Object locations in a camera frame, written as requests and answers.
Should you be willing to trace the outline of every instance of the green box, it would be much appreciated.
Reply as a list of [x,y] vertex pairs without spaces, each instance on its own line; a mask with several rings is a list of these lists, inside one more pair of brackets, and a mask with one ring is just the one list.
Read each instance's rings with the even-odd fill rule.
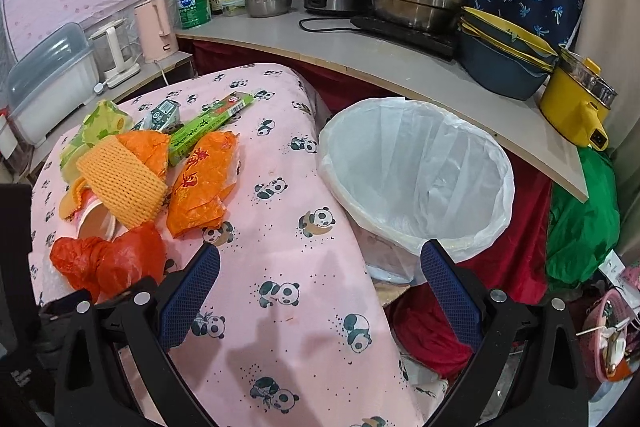
[[169,163],[174,167],[178,165],[180,160],[187,158],[200,138],[215,131],[253,101],[254,97],[250,94],[235,91],[178,129],[169,142]]

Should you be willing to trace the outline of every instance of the pink panda blanket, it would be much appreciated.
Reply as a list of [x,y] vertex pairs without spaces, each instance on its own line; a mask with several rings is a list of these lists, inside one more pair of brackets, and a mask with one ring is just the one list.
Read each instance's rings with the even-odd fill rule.
[[[226,130],[239,133],[238,185],[217,230],[172,239],[167,269],[185,266],[202,241],[222,267],[182,345],[170,356],[214,420],[233,427],[417,427],[424,422],[383,310],[343,210],[316,173],[318,136],[304,84],[278,64],[249,64],[156,90],[120,105],[134,118],[165,98],[183,121],[232,92],[255,102]],[[66,185],[63,136],[33,193],[31,273],[35,297],[70,292],[51,266],[56,237],[73,226],[56,211]],[[170,169],[172,184],[181,166]],[[124,228],[119,225],[117,233]],[[160,421],[140,377],[132,386],[146,415]]]

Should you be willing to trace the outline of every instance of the yellow electric pot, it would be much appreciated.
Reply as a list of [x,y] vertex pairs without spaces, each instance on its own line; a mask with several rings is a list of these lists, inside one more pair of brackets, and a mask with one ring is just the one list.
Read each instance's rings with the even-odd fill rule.
[[540,111],[571,143],[604,151],[609,138],[602,122],[617,93],[599,74],[592,60],[562,48],[540,100]]

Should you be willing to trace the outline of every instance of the beige curtain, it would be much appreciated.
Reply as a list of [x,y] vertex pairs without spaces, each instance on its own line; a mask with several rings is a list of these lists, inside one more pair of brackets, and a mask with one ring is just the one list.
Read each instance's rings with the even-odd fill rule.
[[585,0],[575,51],[618,92],[605,122],[622,219],[616,252],[640,259],[640,0]]

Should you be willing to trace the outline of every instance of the green tin can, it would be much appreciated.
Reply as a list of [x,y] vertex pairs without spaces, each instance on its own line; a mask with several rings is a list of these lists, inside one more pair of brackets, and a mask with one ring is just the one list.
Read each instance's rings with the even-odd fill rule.
[[183,30],[200,26],[211,20],[208,0],[175,0]]

